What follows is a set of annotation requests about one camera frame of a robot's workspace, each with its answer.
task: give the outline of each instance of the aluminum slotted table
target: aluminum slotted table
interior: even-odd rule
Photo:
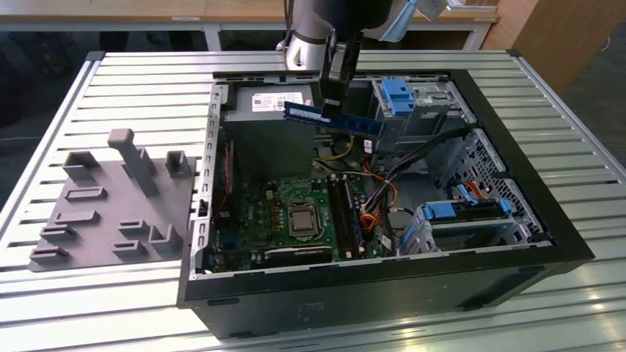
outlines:
[[[185,150],[199,159],[213,72],[285,70],[274,52],[93,55],[0,214],[2,351],[626,348],[626,172],[533,68],[504,51],[366,51],[359,68],[470,71],[596,261],[493,309],[226,341],[211,336],[191,310],[175,307],[181,261],[30,272],[69,152],[91,150],[98,160],[117,159],[106,148],[109,132],[133,128],[151,157]]]

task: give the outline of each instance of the wire bundle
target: wire bundle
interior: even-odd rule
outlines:
[[[347,155],[353,152],[353,149],[354,149],[354,136],[350,134],[350,145],[349,145],[349,149],[347,149],[346,152],[343,152],[339,155],[322,156],[319,158],[313,158],[313,159],[315,161],[335,161],[335,160],[339,160],[339,159],[343,159],[345,157],[347,157]]]
[[[378,181],[385,182],[385,177],[376,174],[370,168],[370,162],[366,160],[365,162],[365,171],[372,175]],[[398,200],[398,189],[393,183],[390,183],[392,190],[394,191],[394,198],[392,199],[392,203],[388,205],[389,208],[392,208]],[[370,214],[369,212],[363,212],[363,215],[361,215],[361,224],[363,225],[365,229],[368,232],[372,232],[377,226],[382,226],[384,223],[381,222],[381,214],[382,214],[382,205],[384,201],[380,202],[377,208],[377,212],[374,214]]]
[[[386,173],[385,177],[382,177],[382,184],[381,187],[374,191],[369,200],[365,203],[365,212],[372,213],[377,208],[377,204],[382,199],[388,186],[392,185],[392,182],[397,179],[398,175],[409,169],[409,167],[426,158],[434,148],[449,139],[465,137],[472,130],[477,127],[476,124],[469,124],[465,128],[457,128],[454,130],[446,131],[445,133],[440,134],[440,136],[434,137],[429,142],[426,142],[421,147],[416,148],[412,152],[409,152],[397,164],[392,167],[390,171]]]
[[[472,192],[477,196],[478,200],[486,200],[488,199],[485,197],[484,193],[481,192],[481,189],[478,188],[476,181],[464,182],[464,186],[466,186],[472,190]]]

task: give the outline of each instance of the blue ram module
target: blue ram module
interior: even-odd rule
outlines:
[[[322,109],[302,104],[285,102],[285,118],[311,123],[325,128],[334,128],[358,136],[378,137],[384,123],[363,117],[342,114],[337,120],[322,117]]]

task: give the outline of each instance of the ram slot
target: ram slot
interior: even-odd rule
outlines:
[[[333,224],[335,225],[337,243],[339,255],[345,259],[353,258],[350,248],[350,208],[346,203],[345,191],[341,182],[343,180],[327,178],[329,201],[331,202]]]
[[[359,210],[357,209],[357,205],[354,204],[353,190],[350,189],[350,181],[346,178],[342,180],[342,188],[349,207],[347,215],[350,222],[350,250],[353,252],[353,257],[359,257],[361,254],[365,252],[363,233],[361,230]]]

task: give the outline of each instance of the sticker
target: sticker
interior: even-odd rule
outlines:
[[[199,21],[199,17],[173,17],[173,21]]]
[[[363,141],[363,148],[365,148],[365,152],[368,154],[372,154],[372,140],[370,139],[366,139]]]
[[[389,249],[392,250],[392,240],[388,236],[382,236],[381,237],[381,244]]]
[[[290,115],[306,117],[307,119],[314,119],[322,122],[331,122],[331,119],[325,119],[317,112],[310,112],[301,109],[291,109]]]
[[[286,101],[302,104],[302,93],[258,93],[253,95],[253,112],[285,111]]]

